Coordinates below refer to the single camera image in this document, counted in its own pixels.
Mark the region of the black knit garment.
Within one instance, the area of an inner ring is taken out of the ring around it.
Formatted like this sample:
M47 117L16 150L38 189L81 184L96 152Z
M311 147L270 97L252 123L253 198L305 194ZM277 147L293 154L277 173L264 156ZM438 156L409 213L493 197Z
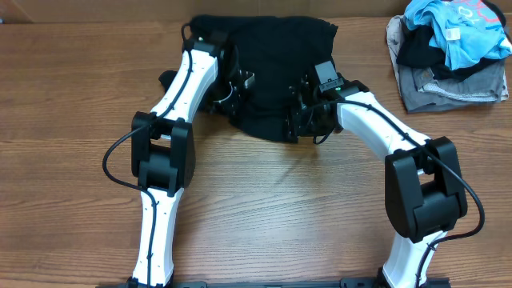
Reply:
M240 65L255 74L255 84L230 124L269 141L286 139L289 108L296 103L290 88L314 66L332 59L336 25L309 17L220 17L199 15L190 28L199 36L227 34L240 52Z

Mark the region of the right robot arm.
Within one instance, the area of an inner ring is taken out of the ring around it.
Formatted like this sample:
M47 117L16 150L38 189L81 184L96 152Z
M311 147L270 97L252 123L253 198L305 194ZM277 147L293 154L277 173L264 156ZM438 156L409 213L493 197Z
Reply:
M457 151L448 138L430 139L392 115L359 81L344 79L332 61L311 67L292 91L290 133L320 144L336 130L357 135L383 161L385 208L395 230L390 255L369 278L344 278L342 287L449 287L426 271L467 200Z

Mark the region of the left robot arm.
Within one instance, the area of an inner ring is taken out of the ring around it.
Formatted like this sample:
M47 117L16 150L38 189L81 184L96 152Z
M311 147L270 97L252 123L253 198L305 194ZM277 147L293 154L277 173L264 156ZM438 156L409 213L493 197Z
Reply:
M131 125L131 169L142 199L138 261L128 287L170 287L178 205L194 175L192 122L200 109L227 116L239 111L254 82L239 65L228 34L193 35L183 43L182 62L163 98Z

